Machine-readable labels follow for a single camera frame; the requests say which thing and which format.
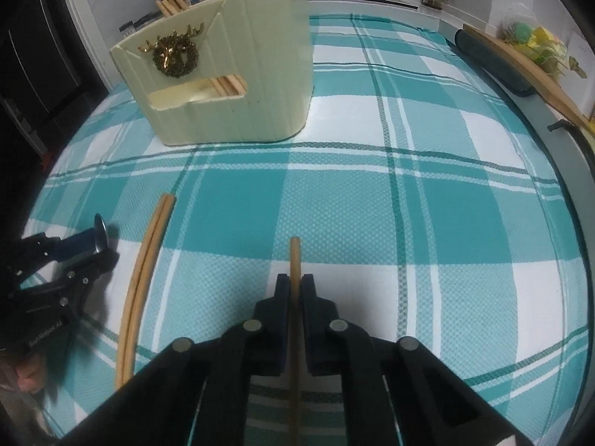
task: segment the wooden cutting board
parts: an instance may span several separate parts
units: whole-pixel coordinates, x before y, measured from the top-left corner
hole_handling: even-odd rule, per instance
[[[576,104],[566,95],[557,83],[549,78],[548,75],[529,58],[525,57],[522,53],[517,52],[502,40],[492,37],[477,28],[465,24],[463,25],[463,30],[483,41],[483,43],[505,59],[505,61],[513,65],[513,67],[516,68],[517,71],[519,71],[543,97],[543,100],[566,117],[567,120],[595,137],[595,129],[581,113]]]

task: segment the plaid tablecloth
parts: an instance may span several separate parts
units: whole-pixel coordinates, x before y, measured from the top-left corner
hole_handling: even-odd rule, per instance
[[[417,337],[539,444],[553,444],[587,360],[587,283],[560,186],[522,121],[432,31],[311,18],[305,128],[273,144],[166,147],[124,85],[59,158],[25,234],[101,213],[120,261],[74,339],[49,352],[44,407],[61,435],[114,389],[117,332],[157,200],[175,193],[136,369],[178,336],[204,341],[303,272],[341,317]],[[48,266],[36,277],[51,277]],[[305,378],[303,443],[345,444],[340,381]],[[285,444],[283,380],[253,378],[247,444]]]

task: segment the teal and white checkered tablecloth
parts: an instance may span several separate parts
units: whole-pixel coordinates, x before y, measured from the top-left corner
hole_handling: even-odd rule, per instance
[[[68,347],[49,352],[44,407],[64,434],[114,389],[117,332],[143,234],[177,204],[136,369],[178,336],[205,341],[303,272],[371,335],[417,337],[532,440],[557,441],[587,362],[587,281],[554,171],[522,121],[438,33],[366,16],[311,18],[308,121],[273,144],[166,147],[124,85],[59,158],[26,234],[101,213],[120,261]],[[35,277],[44,281],[52,268]],[[343,445],[337,378],[304,378],[305,445]],[[285,444],[283,381],[253,378],[246,444]]]

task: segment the white door frame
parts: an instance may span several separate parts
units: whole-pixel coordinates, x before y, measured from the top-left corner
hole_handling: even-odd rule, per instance
[[[88,0],[66,0],[78,35],[103,83],[112,91],[122,81],[103,41]]]

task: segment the metal screw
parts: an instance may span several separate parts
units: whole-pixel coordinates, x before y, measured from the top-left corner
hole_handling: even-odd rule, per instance
[[[414,339],[413,337],[408,337],[408,336],[403,337],[399,341],[399,344],[405,350],[415,350],[419,347],[419,341],[417,339]]]
[[[244,330],[247,330],[248,332],[258,332],[263,325],[260,323],[260,320],[250,319],[246,320],[243,326]]]
[[[171,348],[176,352],[186,352],[190,347],[192,347],[192,341],[186,337],[180,337],[171,344]]]
[[[349,324],[345,320],[335,319],[331,321],[328,326],[331,327],[331,330],[334,330],[335,332],[344,332],[347,330]]]

